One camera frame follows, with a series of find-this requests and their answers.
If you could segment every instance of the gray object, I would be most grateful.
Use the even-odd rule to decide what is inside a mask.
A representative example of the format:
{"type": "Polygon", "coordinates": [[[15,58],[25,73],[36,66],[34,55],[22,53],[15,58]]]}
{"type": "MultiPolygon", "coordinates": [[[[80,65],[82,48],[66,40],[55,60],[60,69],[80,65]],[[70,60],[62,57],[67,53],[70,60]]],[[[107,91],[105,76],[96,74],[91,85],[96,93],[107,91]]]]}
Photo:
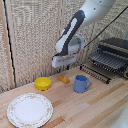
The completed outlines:
{"type": "Polygon", "coordinates": [[[77,75],[75,77],[74,82],[74,90],[78,93],[83,93],[89,89],[89,87],[92,85],[92,82],[83,75],[77,75]]]}

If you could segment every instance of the plate rim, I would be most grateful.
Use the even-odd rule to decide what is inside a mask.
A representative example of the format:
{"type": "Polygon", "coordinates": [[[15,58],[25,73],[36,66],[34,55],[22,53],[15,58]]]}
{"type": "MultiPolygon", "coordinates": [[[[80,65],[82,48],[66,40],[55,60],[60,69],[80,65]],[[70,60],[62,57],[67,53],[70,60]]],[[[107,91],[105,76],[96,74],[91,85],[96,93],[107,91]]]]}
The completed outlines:
{"type": "Polygon", "coordinates": [[[52,115],[53,115],[53,106],[52,106],[51,101],[50,101],[47,97],[45,97],[45,96],[43,96],[43,95],[41,95],[41,94],[37,94],[37,93],[26,93],[26,94],[20,95],[20,96],[16,97],[15,99],[13,99],[13,100],[11,101],[11,103],[9,104],[8,108],[7,108],[7,117],[8,117],[8,120],[9,120],[14,126],[16,126],[16,127],[18,127],[18,128],[21,128],[21,127],[18,126],[16,123],[12,122],[12,120],[11,120],[10,117],[9,117],[9,108],[10,108],[10,106],[12,105],[12,103],[13,103],[15,100],[17,100],[19,97],[24,96],[24,95],[29,95],[29,94],[34,94],[34,95],[38,95],[38,96],[44,97],[44,98],[46,98],[46,99],[48,100],[48,102],[49,102],[50,105],[51,105],[51,115],[50,115],[50,117],[48,118],[48,120],[46,120],[44,123],[40,124],[40,125],[37,126],[37,127],[31,127],[31,128],[39,128],[39,127],[45,125],[45,124],[51,119],[51,117],[52,117],[52,115]]]}

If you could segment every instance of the grooved wall panel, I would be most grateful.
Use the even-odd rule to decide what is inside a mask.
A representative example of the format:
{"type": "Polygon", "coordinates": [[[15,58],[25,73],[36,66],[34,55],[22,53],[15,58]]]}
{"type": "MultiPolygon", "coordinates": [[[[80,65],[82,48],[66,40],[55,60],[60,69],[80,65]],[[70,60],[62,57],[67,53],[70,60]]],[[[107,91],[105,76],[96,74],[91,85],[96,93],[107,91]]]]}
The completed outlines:
{"type": "MultiPolygon", "coordinates": [[[[73,15],[83,6],[85,0],[65,0],[65,8],[64,8],[64,20],[63,20],[63,28],[67,27],[73,15]]],[[[85,26],[83,29],[79,30],[77,34],[82,36],[85,39],[86,44],[89,41],[89,38],[92,33],[93,24],[89,26],[85,26]]],[[[70,65],[70,68],[76,67],[86,60],[86,52],[87,49],[81,51],[78,54],[77,61],[74,64],[70,65]]]]}
{"type": "Polygon", "coordinates": [[[52,75],[59,0],[9,0],[6,5],[17,86],[52,75]]]}
{"type": "MultiPolygon", "coordinates": [[[[99,22],[95,24],[92,39],[100,33],[116,16],[128,6],[128,0],[116,0],[116,3],[110,12],[99,22]]],[[[128,31],[128,9],[113,22],[95,41],[90,45],[88,56],[97,51],[97,42],[111,37],[125,39],[128,31]]]]}
{"type": "Polygon", "coordinates": [[[7,36],[5,10],[0,0],[0,93],[14,88],[11,54],[7,36]]]}

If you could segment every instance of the mug handle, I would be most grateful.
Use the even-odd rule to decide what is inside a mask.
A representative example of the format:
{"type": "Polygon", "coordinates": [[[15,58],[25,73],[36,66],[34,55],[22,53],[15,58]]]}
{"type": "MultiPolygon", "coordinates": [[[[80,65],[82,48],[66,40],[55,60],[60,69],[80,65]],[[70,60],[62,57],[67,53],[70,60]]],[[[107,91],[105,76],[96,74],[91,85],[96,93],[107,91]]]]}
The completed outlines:
{"type": "Polygon", "coordinates": [[[89,89],[89,87],[92,85],[91,80],[89,80],[88,78],[87,78],[87,82],[90,83],[90,85],[85,89],[85,91],[87,91],[89,89]]]}

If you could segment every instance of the orange object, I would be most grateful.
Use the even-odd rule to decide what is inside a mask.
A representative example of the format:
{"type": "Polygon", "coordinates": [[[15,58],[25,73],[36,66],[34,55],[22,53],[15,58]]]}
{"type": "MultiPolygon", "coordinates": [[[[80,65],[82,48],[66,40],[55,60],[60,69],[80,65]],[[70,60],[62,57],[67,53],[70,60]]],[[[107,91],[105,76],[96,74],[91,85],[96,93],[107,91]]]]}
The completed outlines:
{"type": "Polygon", "coordinates": [[[64,77],[64,76],[59,76],[59,77],[57,77],[57,79],[58,79],[59,81],[65,83],[65,84],[67,84],[67,83],[70,82],[70,80],[69,80],[68,78],[64,77]]]}

